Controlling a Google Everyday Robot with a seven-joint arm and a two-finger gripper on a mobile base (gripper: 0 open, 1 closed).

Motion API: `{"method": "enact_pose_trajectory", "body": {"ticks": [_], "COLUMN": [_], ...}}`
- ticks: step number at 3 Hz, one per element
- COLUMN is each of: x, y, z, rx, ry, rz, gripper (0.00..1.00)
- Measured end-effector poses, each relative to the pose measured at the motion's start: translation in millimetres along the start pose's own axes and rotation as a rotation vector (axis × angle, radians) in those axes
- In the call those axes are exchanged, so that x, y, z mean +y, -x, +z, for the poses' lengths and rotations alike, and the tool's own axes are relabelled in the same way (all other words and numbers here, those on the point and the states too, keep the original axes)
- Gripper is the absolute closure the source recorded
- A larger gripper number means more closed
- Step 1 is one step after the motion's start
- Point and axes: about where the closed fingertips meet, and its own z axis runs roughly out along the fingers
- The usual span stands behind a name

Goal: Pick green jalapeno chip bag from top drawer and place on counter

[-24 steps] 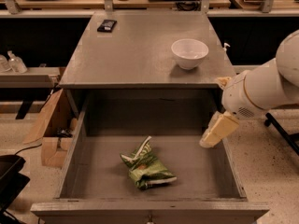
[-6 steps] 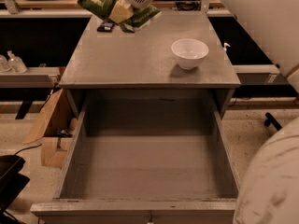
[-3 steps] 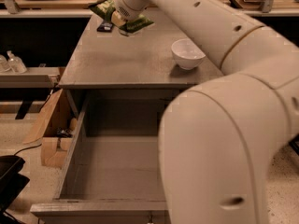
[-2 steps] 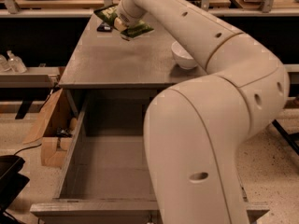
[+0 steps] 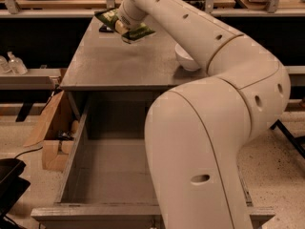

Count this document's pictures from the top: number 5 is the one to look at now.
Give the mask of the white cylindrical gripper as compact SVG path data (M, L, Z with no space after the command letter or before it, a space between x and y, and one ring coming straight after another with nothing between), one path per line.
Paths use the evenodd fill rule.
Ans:
M115 22L115 30L123 35L129 31L129 29L137 28L146 18L147 13L139 9L132 0L123 0L118 13L118 19Z

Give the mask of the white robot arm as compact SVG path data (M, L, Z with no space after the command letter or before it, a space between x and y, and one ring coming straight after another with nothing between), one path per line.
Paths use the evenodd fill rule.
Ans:
M204 78L151 105L145 147L166 229L253 229L237 168L239 149L284 112L290 78L252 38L181 0L124 0L133 28L150 15Z

